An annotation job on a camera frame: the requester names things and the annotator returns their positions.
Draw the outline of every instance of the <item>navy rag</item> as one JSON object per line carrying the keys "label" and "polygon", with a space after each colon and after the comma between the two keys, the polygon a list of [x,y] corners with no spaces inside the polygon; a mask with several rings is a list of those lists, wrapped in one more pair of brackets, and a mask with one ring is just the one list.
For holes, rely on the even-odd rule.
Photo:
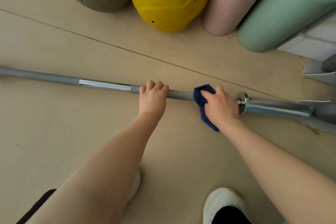
{"label": "navy rag", "polygon": [[197,87],[194,89],[194,99],[196,103],[199,105],[199,110],[201,111],[201,119],[204,121],[209,127],[211,127],[214,131],[218,132],[219,129],[211,123],[208,117],[205,115],[204,105],[208,103],[208,101],[202,96],[201,90],[205,90],[210,92],[211,94],[216,94],[214,88],[210,86],[210,84],[205,84],[203,86]]}

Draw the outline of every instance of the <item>white sneaker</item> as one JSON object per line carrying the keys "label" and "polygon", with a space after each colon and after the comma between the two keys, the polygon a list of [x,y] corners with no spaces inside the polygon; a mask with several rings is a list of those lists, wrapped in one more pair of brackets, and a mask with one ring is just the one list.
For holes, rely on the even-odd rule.
{"label": "white sneaker", "polygon": [[231,188],[219,188],[211,192],[204,204],[203,224],[211,224],[216,213],[224,206],[234,206],[246,216],[244,200]]}
{"label": "white sneaker", "polygon": [[132,199],[132,197],[135,195],[135,193],[138,191],[138,188],[140,186],[140,171],[138,170],[138,173],[136,174],[133,186],[132,186],[132,190],[131,190],[131,194],[128,197],[128,201]]}

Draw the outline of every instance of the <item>floor seam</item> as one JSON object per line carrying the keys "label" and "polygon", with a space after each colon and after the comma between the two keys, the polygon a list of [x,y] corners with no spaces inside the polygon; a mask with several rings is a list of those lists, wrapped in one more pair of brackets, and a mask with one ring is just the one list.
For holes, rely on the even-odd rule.
{"label": "floor seam", "polygon": [[195,70],[190,69],[190,68],[186,68],[186,67],[183,67],[183,66],[180,66],[180,65],[176,65],[176,64],[173,64],[173,63],[170,63],[170,62],[167,62],[167,61],[158,59],[158,58],[154,58],[154,57],[152,57],[152,56],[149,56],[149,55],[146,55],[146,54],[143,54],[143,53],[140,53],[140,52],[136,52],[136,51],[133,51],[133,50],[129,50],[129,49],[124,48],[124,47],[121,47],[121,46],[117,46],[117,45],[114,45],[114,44],[110,44],[110,43],[107,43],[107,42],[104,42],[104,41],[101,41],[101,40],[92,38],[92,37],[90,37],[90,36],[82,35],[82,34],[80,34],[80,33],[77,33],[77,32],[74,32],[74,31],[71,31],[71,30],[68,30],[68,29],[65,29],[65,28],[57,27],[57,26],[55,26],[55,25],[48,24],[48,23],[43,22],[43,21],[38,21],[38,20],[36,20],[36,19],[29,18],[29,17],[27,17],[27,16],[24,16],[24,15],[21,15],[21,14],[17,14],[17,13],[11,12],[11,11],[7,11],[7,10],[4,10],[4,9],[2,9],[2,8],[0,8],[0,11],[3,11],[3,12],[5,12],[5,13],[9,13],[9,14],[12,14],[12,15],[16,15],[16,16],[19,16],[19,17],[22,17],[22,18],[25,18],[25,19],[28,19],[28,20],[31,20],[31,21],[34,21],[34,22],[43,24],[43,25],[47,25],[47,26],[53,27],[53,28],[57,28],[57,29],[60,29],[60,30],[62,30],[62,31],[66,31],[66,32],[71,33],[71,34],[75,34],[75,35],[78,35],[78,36],[82,36],[82,37],[85,37],[85,38],[90,39],[90,40],[97,41],[97,42],[102,43],[102,44],[107,44],[107,45],[110,45],[110,46],[113,46],[113,47],[116,47],[116,48],[119,48],[119,49],[122,49],[122,50],[125,50],[125,51],[129,51],[129,52],[132,52],[132,53],[134,53],[134,54],[141,55],[141,56],[143,56],[143,57],[147,57],[147,58],[150,58],[150,59],[153,59],[153,60],[157,60],[157,61],[166,63],[166,64],[168,64],[168,65],[172,65],[172,66],[175,66],[175,67],[179,67],[179,68],[182,68],[182,69],[185,69],[185,70],[194,72],[194,73],[198,73],[198,74],[201,74],[201,75],[204,75],[204,76],[207,76],[207,77],[216,79],[216,80],[220,80],[220,81],[222,81],[222,82],[226,82],[226,83],[229,83],[229,84],[232,84],[232,85],[235,85],[235,86],[243,87],[243,88],[246,88],[246,89],[248,89],[248,90],[253,90],[253,91],[255,91],[255,92],[262,93],[262,94],[267,95],[267,96],[270,96],[270,97],[274,97],[274,98],[281,99],[281,100],[284,100],[284,101],[291,101],[291,102],[292,102],[292,100],[289,100],[289,99],[281,98],[281,97],[278,97],[278,96],[275,96],[275,95],[272,95],[272,94],[268,94],[268,93],[266,93],[266,92],[262,92],[262,91],[260,91],[260,90],[256,90],[256,89],[253,89],[253,88],[250,88],[250,87],[247,87],[247,86],[240,85],[240,84],[238,84],[238,83],[230,82],[230,81],[224,80],[224,79],[222,79],[222,78],[218,78],[218,77],[215,77],[215,76],[206,74],[206,73],[198,72],[198,71],[195,71]]}

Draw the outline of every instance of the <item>left hand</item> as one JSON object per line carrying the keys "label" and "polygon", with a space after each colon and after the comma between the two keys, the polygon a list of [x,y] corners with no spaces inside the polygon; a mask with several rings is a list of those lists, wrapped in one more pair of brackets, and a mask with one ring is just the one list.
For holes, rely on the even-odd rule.
{"label": "left hand", "polygon": [[147,85],[140,87],[139,115],[150,114],[161,119],[166,109],[166,97],[169,90],[168,85],[161,81],[148,81]]}

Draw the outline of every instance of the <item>finger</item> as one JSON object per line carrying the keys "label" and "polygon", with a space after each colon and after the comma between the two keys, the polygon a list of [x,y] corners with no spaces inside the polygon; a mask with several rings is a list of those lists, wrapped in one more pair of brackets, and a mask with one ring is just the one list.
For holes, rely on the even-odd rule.
{"label": "finger", "polygon": [[169,86],[167,84],[165,84],[164,86],[162,86],[161,90],[164,91],[167,94],[167,92],[169,90]]}
{"label": "finger", "polygon": [[155,83],[154,88],[160,90],[160,89],[162,89],[162,87],[163,87],[163,82],[162,81],[158,81],[158,82]]}
{"label": "finger", "polygon": [[206,100],[208,100],[212,95],[210,92],[205,91],[205,90],[201,90],[201,94]]}
{"label": "finger", "polygon": [[139,90],[140,94],[144,94],[146,92],[146,85],[142,85]]}
{"label": "finger", "polygon": [[221,85],[217,85],[217,86],[216,86],[216,93],[224,93],[223,86],[221,86]]}
{"label": "finger", "polygon": [[155,85],[155,82],[153,81],[148,81],[147,82],[147,86],[146,86],[146,90],[151,90]]}

